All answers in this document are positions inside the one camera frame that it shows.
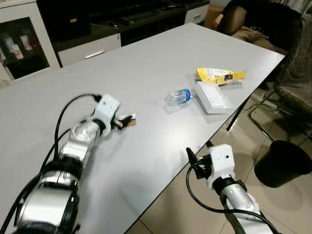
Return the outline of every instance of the person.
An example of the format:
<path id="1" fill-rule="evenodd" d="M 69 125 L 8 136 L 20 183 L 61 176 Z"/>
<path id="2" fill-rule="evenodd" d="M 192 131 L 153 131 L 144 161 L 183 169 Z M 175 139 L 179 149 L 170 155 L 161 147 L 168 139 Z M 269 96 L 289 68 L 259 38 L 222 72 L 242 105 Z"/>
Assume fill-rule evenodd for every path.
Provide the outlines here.
<path id="1" fill-rule="evenodd" d="M 300 17 L 275 0 L 232 0 L 214 26 L 221 33 L 287 54 Z"/>

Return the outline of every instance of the white box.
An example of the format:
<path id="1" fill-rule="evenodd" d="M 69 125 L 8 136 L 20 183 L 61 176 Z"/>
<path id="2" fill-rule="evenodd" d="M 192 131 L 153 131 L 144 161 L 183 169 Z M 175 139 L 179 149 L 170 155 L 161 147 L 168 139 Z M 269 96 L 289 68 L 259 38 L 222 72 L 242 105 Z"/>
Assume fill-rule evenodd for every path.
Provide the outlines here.
<path id="1" fill-rule="evenodd" d="M 217 84 L 198 81 L 195 90 L 209 114 L 226 114 L 234 109 Z"/>

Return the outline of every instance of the robotic arm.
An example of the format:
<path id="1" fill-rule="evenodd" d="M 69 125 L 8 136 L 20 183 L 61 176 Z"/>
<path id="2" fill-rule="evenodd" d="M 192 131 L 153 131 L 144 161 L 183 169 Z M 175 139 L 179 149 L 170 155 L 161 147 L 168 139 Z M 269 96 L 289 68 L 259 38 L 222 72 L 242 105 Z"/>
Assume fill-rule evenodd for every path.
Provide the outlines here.
<path id="1" fill-rule="evenodd" d="M 104 95 L 87 120 L 70 130 L 58 159 L 49 162 L 40 179 L 17 208 L 18 234 L 73 234 L 78 213 L 78 183 L 88 162 L 90 150 L 100 136 L 107 136 L 120 102 Z"/>
<path id="2" fill-rule="evenodd" d="M 275 227 L 263 216 L 256 199 L 247 193 L 244 183 L 235 181 L 234 157 L 230 145 L 210 147 L 208 155 L 199 158 L 190 148 L 186 149 L 191 167 L 186 183 L 191 197 L 207 210 L 224 213 L 236 234 L 278 234 Z M 194 169 L 197 179 L 205 178 L 208 187 L 220 196 L 224 210 L 208 207 L 192 193 L 189 175 Z"/>

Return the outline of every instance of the table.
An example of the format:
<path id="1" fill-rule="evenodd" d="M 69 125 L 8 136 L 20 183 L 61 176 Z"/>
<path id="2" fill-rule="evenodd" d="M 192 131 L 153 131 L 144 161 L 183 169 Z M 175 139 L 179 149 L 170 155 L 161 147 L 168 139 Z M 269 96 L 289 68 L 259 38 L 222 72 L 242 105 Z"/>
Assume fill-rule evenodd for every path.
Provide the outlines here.
<path id="1" fill-rule="evenodd" d="M 118 114 L 137 113 L 136 126 L 113 131 L 95 147 L 79 189 L 80 233 L 121 234 L 186 165 L 185 148 L 198 151 L 232 114 L 206 115 L 196 99 L 168 109 L 167 92 L 192 88 L 198 67 L 245 70 L 241 85 L 222 87 L 238 107 L 283 57 L 186 24 L 0 90 L 1 223 L 39 170 L 72 97 L 109 93 L 121 101 Z M 60 133 L 94 107 L 87 98 L 74 103 Z"/>

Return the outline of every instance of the trash can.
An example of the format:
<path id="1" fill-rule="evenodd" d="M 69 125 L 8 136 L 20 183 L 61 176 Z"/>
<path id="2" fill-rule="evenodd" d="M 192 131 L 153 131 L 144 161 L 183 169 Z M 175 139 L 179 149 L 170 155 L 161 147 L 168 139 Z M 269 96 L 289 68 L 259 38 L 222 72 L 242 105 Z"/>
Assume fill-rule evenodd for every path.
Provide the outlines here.
<path id="1" fill-rule="evenodd" d="M 254 167 L 257 178 L 271 188 L 281 185 L 312 171 L 312 159 L 299 146 L 277 140 L 270 151 Z"/>

